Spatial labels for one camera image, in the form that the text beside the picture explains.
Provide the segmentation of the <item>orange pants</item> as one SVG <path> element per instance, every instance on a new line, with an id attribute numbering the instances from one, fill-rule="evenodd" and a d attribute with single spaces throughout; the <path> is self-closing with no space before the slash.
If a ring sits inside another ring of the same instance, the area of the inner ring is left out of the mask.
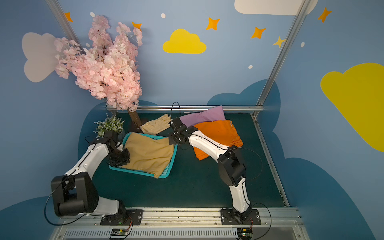
<path id="1" fill-rule="evenodd" d="M 195 127 L 212 140 L 226 146 L 244 145 L 231 120 L 221 120 L 196 124 Z"/>

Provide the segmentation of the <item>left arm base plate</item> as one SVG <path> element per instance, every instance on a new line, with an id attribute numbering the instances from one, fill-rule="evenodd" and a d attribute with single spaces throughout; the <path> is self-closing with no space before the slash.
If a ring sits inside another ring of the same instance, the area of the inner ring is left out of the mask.
<path id="1" fill-rule="evenodd" d="M 101 219 L 101 226 L 139 226 L 142 222 L 144 210 L 133 209 L 115 215 L 104 216 Z"/>

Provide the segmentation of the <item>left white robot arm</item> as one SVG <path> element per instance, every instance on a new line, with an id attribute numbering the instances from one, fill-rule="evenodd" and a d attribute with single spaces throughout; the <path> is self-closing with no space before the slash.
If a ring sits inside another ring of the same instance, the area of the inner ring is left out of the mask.
<path id="1" fill-rule="evenodd" d="M 126 165 L 130 162 L 128 149 L 115 143 L 99 142 L 88 146 L 80 160 L 62 176 L 51 181 L 54 211 L 58 217 L 79 214 L 123 216 L 124 204 L 118 200 L 101 197 L 94 185 L 93 176 L 105 158 L 113 164 Z"/>

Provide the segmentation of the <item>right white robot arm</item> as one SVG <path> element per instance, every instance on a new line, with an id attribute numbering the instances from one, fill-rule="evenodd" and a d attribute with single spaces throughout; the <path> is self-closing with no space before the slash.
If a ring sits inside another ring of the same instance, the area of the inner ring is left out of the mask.
<path id="1" fill-rule="evenodd" d="M 239 222 L 247 220 L 252 212 L 246 189 L 247 168 L 245 161 L 236 155 L 236 146 L 222 145 L 204 135 L 196 127 L 187 127 L 179 118 L 171 120 L 169 125 L 173 130 L 169 134 L 170 145 L 189 144 L 208 154 L 218 163 L 219 176 L 231 191 L 234 217 Z"/>

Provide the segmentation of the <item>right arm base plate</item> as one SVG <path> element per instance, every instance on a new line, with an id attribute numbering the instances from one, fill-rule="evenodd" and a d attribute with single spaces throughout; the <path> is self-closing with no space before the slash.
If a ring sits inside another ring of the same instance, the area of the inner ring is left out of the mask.
<path id="1" fill-rule="evenodd" d="M 252 209 L 249 214 L 240 214 L 233 209 L 222 208 L 220 210 L 222 225 L 261 225 L 261 216 L 259 211 Z"/>

